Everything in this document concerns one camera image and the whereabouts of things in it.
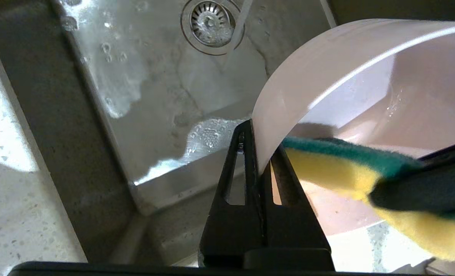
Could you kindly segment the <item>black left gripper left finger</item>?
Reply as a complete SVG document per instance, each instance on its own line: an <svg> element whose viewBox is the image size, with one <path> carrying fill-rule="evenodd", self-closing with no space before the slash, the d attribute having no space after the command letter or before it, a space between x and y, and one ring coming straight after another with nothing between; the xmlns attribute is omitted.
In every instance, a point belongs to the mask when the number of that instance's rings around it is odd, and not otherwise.
<svg viewBox="0 0 455 276"><path fill-rule="evenodd" d="M227 202L236 160L242 156L245 173L244 205ZM205 268L241 268L244 255L261 248L265 237L264 212L259 188L257 154L252 122L235 127L205 223L198 250L198 265Z"/></svg>

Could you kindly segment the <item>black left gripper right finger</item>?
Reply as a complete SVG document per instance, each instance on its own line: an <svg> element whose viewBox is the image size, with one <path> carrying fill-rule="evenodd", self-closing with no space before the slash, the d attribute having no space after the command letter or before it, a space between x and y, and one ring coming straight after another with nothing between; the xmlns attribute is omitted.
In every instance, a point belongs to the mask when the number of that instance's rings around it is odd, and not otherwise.
<svg viewBox="0 0 455 276"><path fill-rule="evenodd" d="M260 185L265 216L262 262L281 269L334 269L331 247L282 146Z"/></svg>

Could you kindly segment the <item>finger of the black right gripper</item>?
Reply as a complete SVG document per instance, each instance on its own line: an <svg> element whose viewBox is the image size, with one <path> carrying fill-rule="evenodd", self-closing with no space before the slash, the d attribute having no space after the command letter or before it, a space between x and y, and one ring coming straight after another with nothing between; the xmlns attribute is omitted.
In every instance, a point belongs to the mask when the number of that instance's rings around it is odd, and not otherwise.
<svg viewBox="0 0 455 276"><path fill-rule="evenodd" d="M455 213L455 145L420 159L424 167L377 183L374 206L393 211Z"/></svg>

